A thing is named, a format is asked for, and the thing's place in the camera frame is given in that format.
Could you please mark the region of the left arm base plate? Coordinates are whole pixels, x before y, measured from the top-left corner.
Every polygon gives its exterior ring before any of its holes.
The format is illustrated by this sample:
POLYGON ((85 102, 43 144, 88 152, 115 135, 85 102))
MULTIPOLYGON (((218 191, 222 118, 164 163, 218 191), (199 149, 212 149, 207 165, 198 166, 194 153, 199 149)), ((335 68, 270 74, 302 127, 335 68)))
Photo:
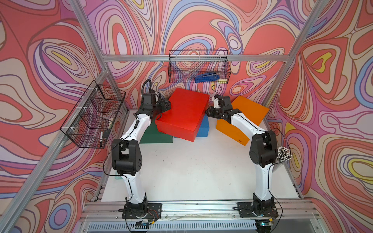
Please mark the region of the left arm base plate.
POLYGON ((159 219, 162 203, 126 203, 118 212, 123 219, 159 219))

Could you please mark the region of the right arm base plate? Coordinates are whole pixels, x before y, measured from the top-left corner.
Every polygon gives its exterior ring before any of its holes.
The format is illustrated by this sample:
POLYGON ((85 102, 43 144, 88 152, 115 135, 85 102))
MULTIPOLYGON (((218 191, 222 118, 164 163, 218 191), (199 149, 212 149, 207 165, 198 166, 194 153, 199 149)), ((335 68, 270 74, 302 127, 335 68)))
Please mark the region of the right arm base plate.
POLYGON ((277 218, 279 213, 274 204, 259 204, 257 202, 238 202, 233 210, 238 211, 241 218, 258 217, 258 218, 277 218))

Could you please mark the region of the green shoebox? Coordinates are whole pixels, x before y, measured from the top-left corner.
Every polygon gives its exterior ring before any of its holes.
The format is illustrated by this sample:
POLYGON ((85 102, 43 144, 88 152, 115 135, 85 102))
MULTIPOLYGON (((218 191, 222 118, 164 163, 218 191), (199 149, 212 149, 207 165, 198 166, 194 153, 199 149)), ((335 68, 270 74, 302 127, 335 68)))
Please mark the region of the green shoebox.
POLYGON ((173 143, 173 136, 160 132, 154 121, 146 129, 146 131, 144 132, 140 140, 140 144, 165 144, 165 143, 173 143))

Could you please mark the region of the black marker in basket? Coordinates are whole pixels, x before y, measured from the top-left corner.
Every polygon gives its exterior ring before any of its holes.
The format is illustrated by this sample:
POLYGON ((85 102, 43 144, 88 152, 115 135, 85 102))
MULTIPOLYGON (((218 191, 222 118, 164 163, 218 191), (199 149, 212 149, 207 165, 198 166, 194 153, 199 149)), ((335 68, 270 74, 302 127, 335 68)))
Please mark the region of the black marker in basket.
POLYGON ((103 147, 103 131, 100 131, 100 148, 103 147))

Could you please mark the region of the blue tool in basket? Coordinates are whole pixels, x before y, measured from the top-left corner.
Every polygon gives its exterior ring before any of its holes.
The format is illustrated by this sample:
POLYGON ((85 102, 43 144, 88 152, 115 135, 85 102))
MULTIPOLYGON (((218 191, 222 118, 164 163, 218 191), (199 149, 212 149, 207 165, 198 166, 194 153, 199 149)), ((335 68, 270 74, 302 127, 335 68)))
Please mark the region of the blue tool in basket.
POLYGON ((216 72, 207 72, 199 74, 194 78, 195 83, 213 82, 220 79, 216 72))

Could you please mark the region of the red shoebox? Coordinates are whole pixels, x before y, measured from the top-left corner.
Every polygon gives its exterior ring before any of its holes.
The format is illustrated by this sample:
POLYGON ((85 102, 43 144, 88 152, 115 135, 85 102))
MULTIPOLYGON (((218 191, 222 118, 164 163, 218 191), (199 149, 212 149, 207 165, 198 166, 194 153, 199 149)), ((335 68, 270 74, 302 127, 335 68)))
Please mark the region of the red shoebox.
POLYGON ((209 95, 177 88, 169 102, 171 109, 155 121, 158 131, 194 142, 208 107, 209 95))

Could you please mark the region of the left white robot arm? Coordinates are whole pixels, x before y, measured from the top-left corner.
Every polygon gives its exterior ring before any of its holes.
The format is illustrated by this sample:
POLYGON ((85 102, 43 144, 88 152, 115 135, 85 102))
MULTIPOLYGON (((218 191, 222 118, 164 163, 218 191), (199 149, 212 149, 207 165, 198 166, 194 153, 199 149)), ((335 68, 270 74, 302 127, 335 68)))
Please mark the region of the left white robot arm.
POLYGON ((112 168, 120 176, 129 192, 131 204, 146 201, 146 192, 140 181, 142 154, 139 143, 155 117, 171 109, 171 104, 159 92, 142 94, 140 108, 126 133, 111 144, 112 168))

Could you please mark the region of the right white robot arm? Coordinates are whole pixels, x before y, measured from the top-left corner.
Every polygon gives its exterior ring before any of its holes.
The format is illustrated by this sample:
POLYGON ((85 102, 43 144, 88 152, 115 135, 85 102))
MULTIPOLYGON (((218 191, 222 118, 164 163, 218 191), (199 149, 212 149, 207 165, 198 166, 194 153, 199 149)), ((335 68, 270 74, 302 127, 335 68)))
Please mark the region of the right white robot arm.
POLYGON ((208 117, 223 119, 251 137, 249 155, 255 164, 255 204, 271 204, 275 198, 270 192, 273 165, 278 156, 276 135, 273 131, 260 128, 249 120, 239 109, 234 109, 230 98, 215 95, 213 105, 205 111, 208 117))

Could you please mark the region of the blue shoebox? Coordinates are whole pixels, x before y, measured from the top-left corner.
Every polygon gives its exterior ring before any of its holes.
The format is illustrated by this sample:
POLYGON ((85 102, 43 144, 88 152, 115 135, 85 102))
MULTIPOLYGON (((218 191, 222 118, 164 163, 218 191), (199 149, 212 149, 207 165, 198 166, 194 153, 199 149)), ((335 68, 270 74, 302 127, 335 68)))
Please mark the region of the blue shoebox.
POLYGON ((187 141, 194 142, 198 137, 207 137, 209 133, 209 123, 206 114, 197 118, 186 119, 176 123, 173 127, 172 135, 187 141))

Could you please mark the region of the metal cup of pens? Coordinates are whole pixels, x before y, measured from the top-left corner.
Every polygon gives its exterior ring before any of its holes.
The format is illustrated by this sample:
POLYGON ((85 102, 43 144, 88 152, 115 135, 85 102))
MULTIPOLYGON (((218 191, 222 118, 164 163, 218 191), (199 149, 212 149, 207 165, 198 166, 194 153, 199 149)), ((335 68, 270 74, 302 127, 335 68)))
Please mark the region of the metal cup of pens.
POLYGON ((276 162, 277 163, 283 163, 285 161, 290 160, 292 157, 291 151, 289 148, 286 147, 278 147, 277 149, 277 157, 276 162))

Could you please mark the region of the orange shoebox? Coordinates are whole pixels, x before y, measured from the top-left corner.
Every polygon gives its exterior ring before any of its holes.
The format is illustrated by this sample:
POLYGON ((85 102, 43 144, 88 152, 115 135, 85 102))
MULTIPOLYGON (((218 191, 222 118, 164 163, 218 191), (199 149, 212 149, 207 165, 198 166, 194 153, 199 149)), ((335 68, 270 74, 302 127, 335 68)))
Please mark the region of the orange shoebox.
MULTIPOLYGON (((264 107, 243 96, 238 96, 232 102, 232 106, 233 109, 239 109, 250 121, 258 126, 269 112, 269 108, 264 107)), ((250 141, 249 137, 240 131, 239 128, 229 124, 223 119, 217 120, 216 129, 243 146, 246 146, 250 141)))

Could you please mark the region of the aluminium front rail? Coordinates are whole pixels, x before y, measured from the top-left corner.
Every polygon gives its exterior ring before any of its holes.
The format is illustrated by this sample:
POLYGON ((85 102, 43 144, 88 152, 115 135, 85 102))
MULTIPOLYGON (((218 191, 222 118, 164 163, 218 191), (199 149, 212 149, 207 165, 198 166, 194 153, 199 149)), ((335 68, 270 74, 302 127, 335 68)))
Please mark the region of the aluminium front rail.
POLYGON ((123 202, 89 203, 77 233, 326 233, 312 201, 280 200, 258 217, 248 200, 151 202, 148 219, 125 217, 123 202))

